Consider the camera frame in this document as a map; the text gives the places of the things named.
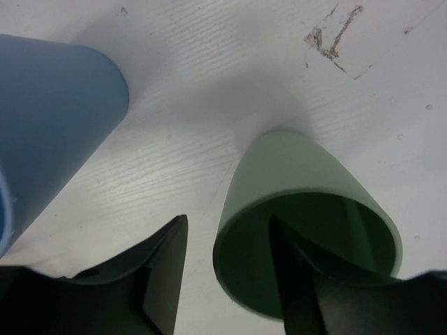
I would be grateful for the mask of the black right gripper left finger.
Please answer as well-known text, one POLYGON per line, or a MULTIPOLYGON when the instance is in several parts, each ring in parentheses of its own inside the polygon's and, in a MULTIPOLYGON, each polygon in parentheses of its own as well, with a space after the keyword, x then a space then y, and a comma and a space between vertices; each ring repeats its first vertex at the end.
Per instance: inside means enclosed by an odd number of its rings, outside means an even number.
POLYGON ((173 334, 188 218, 73 278, 1 267, 2 334, 173 334))

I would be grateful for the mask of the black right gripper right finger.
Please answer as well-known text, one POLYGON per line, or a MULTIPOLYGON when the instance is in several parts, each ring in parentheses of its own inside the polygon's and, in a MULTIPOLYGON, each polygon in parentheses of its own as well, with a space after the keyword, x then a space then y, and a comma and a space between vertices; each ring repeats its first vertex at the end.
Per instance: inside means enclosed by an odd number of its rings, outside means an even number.
POLYGON ((446 272, 382 276, 270 219, 270 248, 287 334, 445 334, 446 272))

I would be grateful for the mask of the light green plastic cup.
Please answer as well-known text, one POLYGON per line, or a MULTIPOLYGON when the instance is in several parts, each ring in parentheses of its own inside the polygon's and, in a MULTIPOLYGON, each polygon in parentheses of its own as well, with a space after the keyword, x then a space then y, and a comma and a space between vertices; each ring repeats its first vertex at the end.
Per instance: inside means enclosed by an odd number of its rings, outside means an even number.
POLYGON ((398 229, 328 151, 298 133, 260 136, 238 163, 213 247, 216 278, 245 309, 282 317, 268 237, 277 216, 305 239, 370 271, 397 275, 398 229))

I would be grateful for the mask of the light blue plastic cup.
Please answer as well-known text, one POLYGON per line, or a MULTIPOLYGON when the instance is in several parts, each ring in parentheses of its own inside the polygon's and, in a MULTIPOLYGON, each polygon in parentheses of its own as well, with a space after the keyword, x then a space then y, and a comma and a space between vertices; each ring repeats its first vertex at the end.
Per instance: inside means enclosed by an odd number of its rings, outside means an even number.
POLYGON ((118 67, 86 46, 1 36, 1 252, 124 119, 118 67))

